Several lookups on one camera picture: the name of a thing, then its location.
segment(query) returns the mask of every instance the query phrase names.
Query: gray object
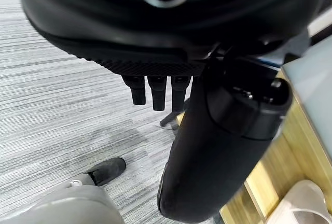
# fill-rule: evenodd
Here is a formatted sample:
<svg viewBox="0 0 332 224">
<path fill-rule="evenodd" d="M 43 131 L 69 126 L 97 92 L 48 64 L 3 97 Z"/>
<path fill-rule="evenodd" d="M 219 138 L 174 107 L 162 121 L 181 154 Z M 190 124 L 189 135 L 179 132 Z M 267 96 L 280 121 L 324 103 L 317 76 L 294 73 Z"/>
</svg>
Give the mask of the gray object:
<svg viewBox="0 0 332 224">
<path fill-rule="evenodd" d="M 1 224 L 70 223 L 124 224 L 107 193 L 88 174 L 62 183 L 22 212 L 0 220 Z"/>
</svg>

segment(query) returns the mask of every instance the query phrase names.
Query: black shoe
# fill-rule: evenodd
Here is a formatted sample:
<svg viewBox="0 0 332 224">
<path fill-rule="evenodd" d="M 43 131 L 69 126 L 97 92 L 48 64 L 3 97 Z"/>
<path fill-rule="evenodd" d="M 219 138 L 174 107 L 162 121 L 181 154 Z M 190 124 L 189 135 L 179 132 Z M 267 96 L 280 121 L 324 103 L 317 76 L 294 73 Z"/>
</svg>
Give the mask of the black shoe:
<svg viewBox="0 0 332 224">
<path fill-rule="evenodd" d="M 111 158 L 86 171 L 96 186 L 102 186 L 121 175 L 126 169 L 126 162 L 122 158 Z"/>
</svg>

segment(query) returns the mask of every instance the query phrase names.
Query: gray carpet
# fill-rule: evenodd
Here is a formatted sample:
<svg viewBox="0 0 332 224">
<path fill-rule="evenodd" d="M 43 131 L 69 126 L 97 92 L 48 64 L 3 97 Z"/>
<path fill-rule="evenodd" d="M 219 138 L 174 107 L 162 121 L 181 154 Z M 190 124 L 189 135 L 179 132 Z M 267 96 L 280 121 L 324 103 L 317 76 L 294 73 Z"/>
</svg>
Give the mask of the gray carpet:
<svg viewBox="0 0 332 224">
<path fill-rule="evenodd" d="M 19 0 L 0 0 L 0 215 L 115 156 L 125 173 L 105 187 L 126 223 L 175 223 L 157 210 L 174 134 L 165 112 L 134 106 L 121 77 L 53 47 L 28 24 Z"/>
</svg>

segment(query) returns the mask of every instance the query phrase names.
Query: white object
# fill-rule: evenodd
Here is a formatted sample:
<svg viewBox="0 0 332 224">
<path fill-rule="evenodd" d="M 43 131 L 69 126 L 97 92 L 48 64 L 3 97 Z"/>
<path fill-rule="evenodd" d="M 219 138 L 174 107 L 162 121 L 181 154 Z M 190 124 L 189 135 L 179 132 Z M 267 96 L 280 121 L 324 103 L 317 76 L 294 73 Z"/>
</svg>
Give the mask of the white object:
<svg viewBox="0 0 332 224">
<path fill-rule="evenodd" d="M 310 180 L 295 184 L 266 224 L 332 224 L 321 189 Z"/>
</svg>

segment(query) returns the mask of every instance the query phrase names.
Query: wooden panel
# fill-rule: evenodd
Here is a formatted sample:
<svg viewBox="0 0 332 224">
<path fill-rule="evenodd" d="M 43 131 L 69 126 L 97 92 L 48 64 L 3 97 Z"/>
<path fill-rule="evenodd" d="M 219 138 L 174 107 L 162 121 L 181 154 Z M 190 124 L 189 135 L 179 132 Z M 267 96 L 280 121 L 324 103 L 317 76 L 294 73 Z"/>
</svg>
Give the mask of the wooden panel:
<svg viewBox="0 0 332 224">
<path fill-rule="evenodd" d="M 267 150 L 245 182 L 262 220 L 271 212 L 296 182 L 304 179 L 283 135 Z"/>
<path fill-rule="evenodd" d="M 225 224 L 263 224 L 245 187 L 220 210 L 220 214 Z"/>
</svg>

